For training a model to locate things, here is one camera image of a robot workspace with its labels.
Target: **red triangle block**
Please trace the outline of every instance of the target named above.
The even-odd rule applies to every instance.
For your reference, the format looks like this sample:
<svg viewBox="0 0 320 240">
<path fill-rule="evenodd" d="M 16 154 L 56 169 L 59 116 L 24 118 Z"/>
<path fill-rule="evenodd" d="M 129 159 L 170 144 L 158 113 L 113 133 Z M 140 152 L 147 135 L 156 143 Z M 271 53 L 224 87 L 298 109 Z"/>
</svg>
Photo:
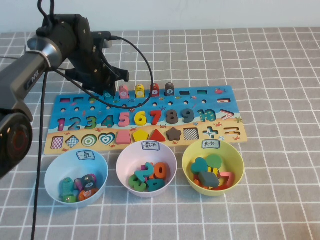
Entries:
<svg viewBox="0 0 320 240">
<path fill-rule="evenodd" d="M 158 129 L 154 130 L 149 140 L 158 141 L 158 142 L 165 142 L 166 138 L 159 132 Z"/>
</svg>

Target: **brown star block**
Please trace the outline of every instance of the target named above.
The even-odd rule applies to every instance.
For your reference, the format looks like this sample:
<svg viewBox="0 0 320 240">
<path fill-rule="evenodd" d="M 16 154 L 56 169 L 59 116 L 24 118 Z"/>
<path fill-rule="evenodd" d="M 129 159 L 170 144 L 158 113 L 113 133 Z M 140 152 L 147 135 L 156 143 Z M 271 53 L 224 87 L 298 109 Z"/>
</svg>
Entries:
<svg viewBox="0 0 320 240">
<path fill-rule="evenodd" d="M 165 134 L 168 137 L 169 141 L 180 141 L 181 131 L 177 130 L 175 127 L 171 128 Z"/>
</svg>

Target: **pink number 5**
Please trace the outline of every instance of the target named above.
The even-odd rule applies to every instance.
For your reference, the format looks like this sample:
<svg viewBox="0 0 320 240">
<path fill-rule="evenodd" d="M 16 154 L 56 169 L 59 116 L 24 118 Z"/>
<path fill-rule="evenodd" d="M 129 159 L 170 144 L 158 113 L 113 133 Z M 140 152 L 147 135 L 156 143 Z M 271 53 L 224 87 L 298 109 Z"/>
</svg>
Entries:
<svg viewBox="0 0 320 240">
<path fill-rule="evenodd" d="M 119 117 L 119 127 L 123 128 L 130 124 L 130 113 L 129 112 L 121 112 Z"/>
</svg>

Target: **white wall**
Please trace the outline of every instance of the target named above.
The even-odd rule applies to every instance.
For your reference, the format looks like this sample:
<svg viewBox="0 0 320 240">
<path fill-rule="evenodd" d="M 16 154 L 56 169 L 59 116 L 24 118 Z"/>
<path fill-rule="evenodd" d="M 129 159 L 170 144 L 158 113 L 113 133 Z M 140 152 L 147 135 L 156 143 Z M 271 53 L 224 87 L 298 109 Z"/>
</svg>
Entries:
<svg viewBox="0 0 320 240">
<path fill-rule="evenodd" d="M 50 0 L 43 0 L 49 12 Z M 320 26 L 319 0 L 56 0 L 93 31 Z M 35 31 L 37 0 L 0 0 L 0 32 Z"/>
</svg>

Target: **table surface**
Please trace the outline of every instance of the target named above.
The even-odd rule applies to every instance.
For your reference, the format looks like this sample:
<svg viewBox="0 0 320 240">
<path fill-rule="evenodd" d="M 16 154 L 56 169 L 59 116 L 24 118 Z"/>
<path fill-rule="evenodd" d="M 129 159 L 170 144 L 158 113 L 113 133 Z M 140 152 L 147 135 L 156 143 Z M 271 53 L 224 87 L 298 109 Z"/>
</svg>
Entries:
<svg viewBox="0 0 320 240">
<path fill-rule="evenodd" d="M 106 192 L 94 205 L 70 209 L 44 188 L 43 156 L 36 239 L 127 240 L 317 240 L 320 239 L 320 27 L 113 32 L 137 44 L 155 82 L 176 88 L 230 85 L 248 135 L 234 144 L 245 174 L 230 193 L 207 197 L 184 176 L 185 147 L 172 148 L 178 161 L 168 190 L 142 199 L 121 186 L 115 171 L 120 151 L 105 152 L 110 172 Z M 21 56 L 32 33 L 0 34 L 0 56 Z M 150 85 L 142 58 L 114 42 L 108 61 L 130 70 L 129 89 Z M 12 60 L 0 59 L 0 70 Z M 71 68 L 65 62 L 62 67 Z M 31 150 L 0 181 L 0 236 L 29 239 L 39 145 L 39 81 L 25 99 L 34 121 Z M 55 97 L 80 93 L 50 73 L 45 96 L 44 136 Z"/>
</svg>

